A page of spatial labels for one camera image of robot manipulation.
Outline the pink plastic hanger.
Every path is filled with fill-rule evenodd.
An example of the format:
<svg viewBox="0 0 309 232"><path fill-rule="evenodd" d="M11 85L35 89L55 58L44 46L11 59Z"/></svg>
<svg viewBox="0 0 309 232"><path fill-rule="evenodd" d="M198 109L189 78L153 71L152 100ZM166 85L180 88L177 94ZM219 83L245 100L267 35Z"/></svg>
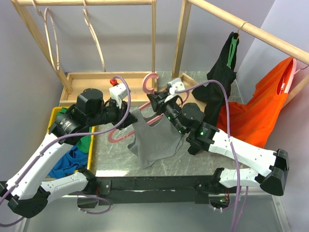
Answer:
<svg viewBox="0 0 309 232"><path fill-rule="evenodd" d="M144 93L146 94L154 94L155 90L153 88L151 89L148 89L147 88L147 82L150 80L150 79L155 79L157 80L159 78L159 75L155 72L151 72L150 74L147 74L143 81L142 81L142 90ZM147 102L145 104L143 104L142 106L139 107L139 110L142 111L143 109L147 108L148 106L150 106L150 102ZM148 125L152 125L153 123L157 122L158 120L160 120L162 118L162 114L159 115L159 116L155 116L154 118L152 118L151 120L147 121L147 124ZM112 130L109 135L108 135L108 141L110 143L118 143L132 135L135 134L135 131L131 131L129 132L127 135L124 135L123 137L120 137L120 138L113 138L113 134L116 132L116 129Z"/></svg>

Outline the grey tank top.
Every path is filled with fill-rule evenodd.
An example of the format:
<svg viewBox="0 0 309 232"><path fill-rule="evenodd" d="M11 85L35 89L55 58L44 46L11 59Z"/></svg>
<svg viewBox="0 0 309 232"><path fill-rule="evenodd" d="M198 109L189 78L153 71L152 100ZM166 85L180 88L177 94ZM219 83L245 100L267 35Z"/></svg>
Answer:
<svg viewBox="0 0 309 232"><path fill-rule="evenodd" d="M137 156L141 168L146 169L157 160L173 157L183 145L183 135L166 116L148 125L155 115L144 117L139 109L131 113L138 121L133 124L134 140L127 148Z"/></svg>

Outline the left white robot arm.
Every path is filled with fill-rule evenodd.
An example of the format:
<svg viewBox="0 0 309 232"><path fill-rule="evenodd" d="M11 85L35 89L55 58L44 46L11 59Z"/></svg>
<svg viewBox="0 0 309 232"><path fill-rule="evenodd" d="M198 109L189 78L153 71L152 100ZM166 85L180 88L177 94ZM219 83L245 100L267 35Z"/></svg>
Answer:
<svg viewBox="0 0 309 232"><path fill-rule="evenodd" d="M20 171L1 183L0 197L8 201L12 212L32 218L64 195L97 192L97 178L84 167L53 181L44 178L82 137L90 135L90 127L111 123L115 128L125 128L135 122L129 113L130 102L124 101L130 98L129 88L119 84L109 92L107 104L98 89L88 88L79 94L76 103L55 119L39 148Z"/></svg>

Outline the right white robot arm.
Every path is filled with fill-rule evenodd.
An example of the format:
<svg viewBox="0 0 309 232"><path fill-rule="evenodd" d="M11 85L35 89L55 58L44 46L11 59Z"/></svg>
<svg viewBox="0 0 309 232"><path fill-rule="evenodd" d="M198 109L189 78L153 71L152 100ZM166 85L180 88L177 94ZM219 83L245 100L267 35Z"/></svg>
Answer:
<svg viewBox="0 0 309 232"><path fill-rule="evenodd" d="M247 166L246 169L217 168L211 186L216 192L236 186L260 187L275 196L284 194L289 172L288 153L285 150L266 150L229 137L226 132L203 121L204 113L196 103L177 104L180 96L167 92L147 94L152 109L164 114L181 134L187 134L188 153L196 155L204 150L217 153Z"/></svg>

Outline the green plastic hanger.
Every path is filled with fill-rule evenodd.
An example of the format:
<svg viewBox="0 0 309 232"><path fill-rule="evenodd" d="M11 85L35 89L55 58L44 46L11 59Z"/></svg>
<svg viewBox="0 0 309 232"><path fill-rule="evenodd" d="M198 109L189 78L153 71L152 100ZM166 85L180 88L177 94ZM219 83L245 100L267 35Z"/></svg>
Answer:
<svg viewBox="0 0 309 232"><path fill-rule="evenodd" d="M233 62L233 58L234 58L234 55L235 55L235 51L236 51L236 48L237 48L237 42L239 40L239 37L240 37L240 34L239 34L239 31L240 30L243 30L243 26L245 24L249 23L248 21L245 21L238 29L237 31L237 38L235 39L234 37L232 37L231 39L231 43L230 43L230 48L229 48L229 54L228 54L228 60L227 60L227 66L229 68L231 68L232 66L232 62Z"/></svg>

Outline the middle beige wooden hanger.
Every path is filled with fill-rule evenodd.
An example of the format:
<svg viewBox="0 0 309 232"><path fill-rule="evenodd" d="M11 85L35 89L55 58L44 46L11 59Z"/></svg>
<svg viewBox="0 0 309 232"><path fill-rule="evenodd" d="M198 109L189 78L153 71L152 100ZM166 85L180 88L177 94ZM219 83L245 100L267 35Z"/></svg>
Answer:
<svg viewBox="0 0 309 232"><path fill-rule="evenodd" d="M103 71L106 72L106 65L105 65L105 61L104 61L104 56L103 56L103 53L102 53L102 50L101 50L101 46L100 46L100 43L98 41L98 38L97 38L97 35L96 35L96 32L91 24L91 21L90 21L90 17L89 17L89 12L88 12L88 9L87 9L87 4L86 4L86 1L85 0L82 0L83 2L83 14L84 14L84 20L85 20L85 23L90 31L90 34L94 40L94 43L97 47L97 50L98 50L98 54L99 54L99 58L100 58L100 61L101 61L101 65L102 65L102 68L103 68Z"/></svg>

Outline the light pink hanger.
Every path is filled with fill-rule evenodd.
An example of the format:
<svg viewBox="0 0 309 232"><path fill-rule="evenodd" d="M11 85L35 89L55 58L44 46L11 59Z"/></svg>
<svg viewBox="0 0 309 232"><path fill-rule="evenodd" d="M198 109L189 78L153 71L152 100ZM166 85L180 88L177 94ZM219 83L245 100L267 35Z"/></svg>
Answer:
<svg viewBox="0 0 309 232"><path fill-rule="evenodd" d="M292 85L294 76L302 70L305 70L308 65L304 68L297 68L297 60L295 58L292 59L291 63L289 64L289 68L285 71L280 78L280 81L277 85L276 93L280 95L282 93L289 93L290 87Z"/></svg>

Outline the green garment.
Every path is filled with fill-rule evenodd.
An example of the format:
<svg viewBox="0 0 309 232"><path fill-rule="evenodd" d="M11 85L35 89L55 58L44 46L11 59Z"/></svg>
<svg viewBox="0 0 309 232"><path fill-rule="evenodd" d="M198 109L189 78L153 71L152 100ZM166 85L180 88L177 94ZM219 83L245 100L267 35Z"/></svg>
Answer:
<svg viewBox="0 0 309 232"><path fill-rule="evenodd" d="M64 114L67 111L66 108L62 107L61 110L56 113L56 116ZM84 136L82 137L76 144L77 148L83 153L89 153L91 143L91 136Z"/></svg>

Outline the black garment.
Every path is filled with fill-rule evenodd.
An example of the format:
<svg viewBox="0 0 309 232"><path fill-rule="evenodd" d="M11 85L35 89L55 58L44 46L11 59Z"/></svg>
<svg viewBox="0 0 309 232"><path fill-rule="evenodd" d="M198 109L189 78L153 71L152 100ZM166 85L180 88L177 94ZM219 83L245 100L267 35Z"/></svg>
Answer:
<svg viewBox="0 0 309 232"><path fill-rule="evenodd" d="M231 39L232 37L236 39L237 35L238 34L236 32L230 33L216 63L207 74L208 80L216 80L223 85L228 97L230 96L231 92L231 84L236 79L236 72L234 71L234 68L237 59L237 48L231 68L227 66L227 60ZM199 86L192 91L192 94L196 100L206 103L204 108L205 117L203 121L210 125L216 126L221 107L225 105L224 94L219 85L216 83L209 83L206 86Z"/></svg>

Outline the left wooden clothes rack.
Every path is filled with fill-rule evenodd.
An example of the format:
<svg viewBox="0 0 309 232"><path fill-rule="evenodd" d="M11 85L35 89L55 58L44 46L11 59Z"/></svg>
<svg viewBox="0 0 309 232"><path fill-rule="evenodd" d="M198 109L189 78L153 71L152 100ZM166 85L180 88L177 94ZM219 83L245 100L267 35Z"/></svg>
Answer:
<svg viewBox="0 0 309 232"><path fill-rule="evenodd" d="M12 5L27 26L30 34L36 41L38 47L43 52L50 63L55 74L60 79L63 90L59 104L70 106L76 102L77 95L84 89L94 87L108 95L111 87L110 79L115 75L125 78L131 88L132 106L141 106L148 99L142 90L142 81L147 74L155 73L155 53L156 53L156 1L155 0L86 0L87 6L117 6L117 5L150 5L152 17L152 68L147 72L70 72L65 74L59 61L58 49L53 53L47 21L52 20L52 15L48 8L44 12L39 10L39 6L83 6L82 0L14 0ZM150 79L147 88L158 90L157 80Z"/></svg>

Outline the wooden clothes rack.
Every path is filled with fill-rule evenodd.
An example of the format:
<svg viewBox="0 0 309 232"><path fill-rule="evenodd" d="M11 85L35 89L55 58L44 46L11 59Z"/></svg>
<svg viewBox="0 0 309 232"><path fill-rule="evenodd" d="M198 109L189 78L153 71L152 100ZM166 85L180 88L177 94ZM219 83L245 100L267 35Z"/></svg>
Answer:
<svg viewBox="0 0 309 232"><path fill-rule="evenodd" d="M147 74L155 73L155 53L156 53L156 1L155 0L86 0L87 6L117 6L117 5L150 5L152 17L152 68L147 72L70 72L65 74L59 61L58 49L53 53L47 21L52 20L52 15L48 8L44 12L39 10L39 6L83 6L82 0L14 0L12 5L27 26L30 34L36 41L38 47L43 52L50 63L55 74L60 79L63 90L59 104L70 106L76 102L77 95L84 89L94 87L108 95L111 87L110 79L115 75L125 78L131 88L132 106L141 106L148 99L142 90L142 81ZM147 88L158 90L157 80L150 79Z"/></svg>
<svg viewBox="0 0 309 232"><path fill-rule="evenodd" d="M183 0L171 76L188 85L206 79L231 32L240 42L236 66L239 96L248 102L256 83L287 57L306 65L309 45L306 0Z"/></svg>

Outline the yellow plastic bin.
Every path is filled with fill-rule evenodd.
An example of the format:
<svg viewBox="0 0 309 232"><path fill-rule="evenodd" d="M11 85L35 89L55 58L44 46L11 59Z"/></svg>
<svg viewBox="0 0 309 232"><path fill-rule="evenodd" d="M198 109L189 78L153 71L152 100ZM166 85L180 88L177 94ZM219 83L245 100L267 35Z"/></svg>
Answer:
<svg viewBox="0 0 309 232"><path fill-rule="evenodd" d="M49 123L48 123L48 126L47 126L47 132L49 132L49 128L51 127L51 125L53 124L53 122L55 121L56 119L56 113L58 113L60 110L61 110L62 106L57 106L57 107L54 107L52 109L52 112L51 112L51 116L50 116L50 119L49 119ZM91 169L91 164L92 164L92 156L93 156L93 147L94 147L94 135L91 135L91 143L90 143L90 149L89 149L89 153L88 156L87 156L87 169L90 170Z"/></svg>

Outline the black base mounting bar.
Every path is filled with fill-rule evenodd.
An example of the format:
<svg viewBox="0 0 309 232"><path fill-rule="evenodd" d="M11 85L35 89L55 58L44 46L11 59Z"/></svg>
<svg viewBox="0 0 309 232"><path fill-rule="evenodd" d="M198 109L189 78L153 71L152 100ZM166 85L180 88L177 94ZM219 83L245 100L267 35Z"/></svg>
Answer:
<svg viewBox="0 0 309 232"><path fill-rule="evenodd" d="M98 177L90 194L117 203L208 204L209 196L236 193L212 175Z"/></svg>

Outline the orange garment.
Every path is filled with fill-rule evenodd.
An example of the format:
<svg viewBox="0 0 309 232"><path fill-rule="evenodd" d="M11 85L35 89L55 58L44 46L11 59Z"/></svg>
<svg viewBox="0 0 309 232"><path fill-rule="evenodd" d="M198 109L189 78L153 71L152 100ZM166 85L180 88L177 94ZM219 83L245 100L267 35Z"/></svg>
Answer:
<svg viewBox="0 0 309 232"><path fill-rule="evenodd" d="M277 95L277 85L293 57L281 61L255 86L247 104L229 102L230 135L263 148L272 133L288 93Z"/></svg>

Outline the right wooden clothes rack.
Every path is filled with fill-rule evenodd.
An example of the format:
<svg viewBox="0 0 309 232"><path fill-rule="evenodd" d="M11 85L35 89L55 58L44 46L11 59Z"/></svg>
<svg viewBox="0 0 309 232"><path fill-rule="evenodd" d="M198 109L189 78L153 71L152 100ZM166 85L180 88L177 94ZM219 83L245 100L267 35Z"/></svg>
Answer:
<svg viewBox="0 0 309 232"><path fill-rule="evenodd" d="M183 0L171 76L188 85L206 79L231 32L240 42L236 66L239 96L248 102L256 83L287 57L306 65L309 45L306 0Z"/></svg>

